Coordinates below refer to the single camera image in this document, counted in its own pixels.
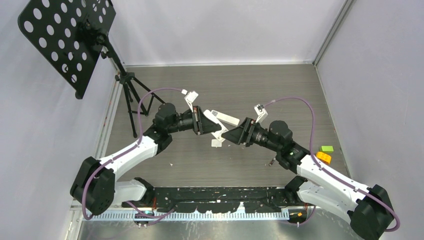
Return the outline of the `small white battery cover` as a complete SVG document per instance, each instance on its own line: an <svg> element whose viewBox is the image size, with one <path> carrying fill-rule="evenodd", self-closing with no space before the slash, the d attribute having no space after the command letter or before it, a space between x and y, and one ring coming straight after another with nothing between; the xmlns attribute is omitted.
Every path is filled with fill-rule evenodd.
<svg viewBox="0 0 424 240"><path fill-rule="evenodd" d="M211 147L213 148L221 148L222 147L222 142L218 139L212 139L211 140Z"/></svg>

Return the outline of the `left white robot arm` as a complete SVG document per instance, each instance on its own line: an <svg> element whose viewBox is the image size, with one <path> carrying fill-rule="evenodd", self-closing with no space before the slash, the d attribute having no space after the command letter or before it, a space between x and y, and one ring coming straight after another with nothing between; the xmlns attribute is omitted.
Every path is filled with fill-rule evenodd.
<svg viewBox="0 0 424 240"><path fill-rule="evenodd" d="M164 151L172 142L173 133L192 130L196 135L205 135L222 129L221 122L209 110L193 106L177 113L172 103L164 103L140 139L101 159L86 158L71 185L70 195L94 216L127 201L148 207L154 199L149 190L151 185L141 178L122 182L119 178Z"/></svg>

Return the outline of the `long white remote control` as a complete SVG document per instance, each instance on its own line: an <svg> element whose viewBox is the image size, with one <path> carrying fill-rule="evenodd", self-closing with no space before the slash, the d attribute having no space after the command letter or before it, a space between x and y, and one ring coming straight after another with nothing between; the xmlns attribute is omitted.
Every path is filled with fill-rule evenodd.
<svg viewBox="0 0 424 240"><path fill-rule="evenodd" d="M240 123L240 120L238 118L235 118L233 116L230 116L228 114L216 111L216 110L211 110L211 113L221 122L229 124L231 126L238 126Z"/></svg>

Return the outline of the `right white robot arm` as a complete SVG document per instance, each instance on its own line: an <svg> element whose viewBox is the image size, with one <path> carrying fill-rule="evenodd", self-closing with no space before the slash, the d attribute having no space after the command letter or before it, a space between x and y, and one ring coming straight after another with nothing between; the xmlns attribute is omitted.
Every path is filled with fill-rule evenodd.
<svg viewBox="0 0 424 240"><path fill-rule="evenodd" d="M334 170L293 140L281 120L263 128L251 118L222 134L234 144L259 145L276 153L275 160L296 176L286 186L291 205L312 204L346 221L365 240L378 240L395 220L388 192L376 184L369 187Z"/></svg>

